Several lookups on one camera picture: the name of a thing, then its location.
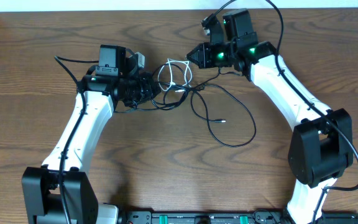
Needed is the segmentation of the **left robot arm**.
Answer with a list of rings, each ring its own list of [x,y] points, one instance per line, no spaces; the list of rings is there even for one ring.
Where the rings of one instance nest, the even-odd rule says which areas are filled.
[[[29,223],[119,223],[117,206],[99,203],[88,179],[100,135],[123,102],[136,110],[160,93],[145,57],[118,45],[100,46],[81,80],[62,136],[40,167],[28,167],[22,189]]]

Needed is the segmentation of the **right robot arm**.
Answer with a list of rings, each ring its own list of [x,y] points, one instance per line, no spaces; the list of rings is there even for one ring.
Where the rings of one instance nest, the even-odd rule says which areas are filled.
[[[209,41],[197,45],[187,59],[200,69],[234,67],[259,87],[285,117],[292,137],[288,163],[296,178],[283,223],[358,223],[351,213],[324,213],[330,188],[353,163],[351,117],[319,101],[289,71],[277,49],[259,42],[247,9],[202,20]]]

